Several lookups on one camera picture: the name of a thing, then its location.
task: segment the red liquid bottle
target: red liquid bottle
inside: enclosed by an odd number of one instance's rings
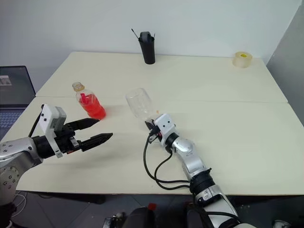
[[[105,118],[105,109],[100,105],[97,97],[92,91],[85,89],[80,82],[75,82],[72,86],[74,91],[76,91],[77,101],[91,118],[99,120]]]

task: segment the laptop screen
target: laptop screen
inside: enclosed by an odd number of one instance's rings
[[[0,66],[0,107],[26,107],[34,97],[25,66]]]

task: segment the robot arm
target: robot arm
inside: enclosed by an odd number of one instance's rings
[[[245,228],[252,227],[240,224],[236,210],[233,208],[220,187],[210,176],[210,170],[199,157],[192,141],[179,136],[175,124],[168,114],[162,114],[147,126],[156,132],[152,136],[158,138],[166,150],[173,151],[182,163],[183,170],[190,182],[190,191],[195,197],[195,204],[210,219],[208,227],[214,228]]]
[[[11,208],[19,179],[27,170],[41,164],[43,159],[53,155],[60,158],[63,153],[70,154],[77,150],[89,150],[113,135],[102,133],[82,142],[74,138],[75,131],[88,128],[99,120],[86,118],[64,124],[65,120],[66,113],[62,108],[44,104],[39,124],[45,136],[26,137],[0,144],[0,208]]]

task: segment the white table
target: white table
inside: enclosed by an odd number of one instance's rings
[[[84,140],[108,132],[113,132],[113,137],[89,151],[44,160],[22,176],[18,190],[189,194],[188,189],[163,190],[147,176],[142,155],[148,131],[127,103],[112,98],[100,101],[108,116],[78,131],[76,138]],[[43,103],[62,107],[66,122],[87,117],[75,98],[37,97],[2,141],[28,135]],[[225,194],[304,194],[304,128],[289,104],[161,100],[158,108],[171,114],[181,135],[196,143]],[[151,170],[168,156],[157,142],[148,147],[147,153]],[[185,178],[175,156],[160,168],[159,177]]]
[[[143,87],[154,101],[287,102],[259,58],[241,69],[223,57],[156,56],[147,65],[138,54],[73,52],[37,96],[75,97],[75,81],[100,99]]]

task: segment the tape roll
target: tape roll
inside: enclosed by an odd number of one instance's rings
[[[239,68],[246,68],[250,65],[252,55],[247,52],[239,51],[232,60],[232,64]]]

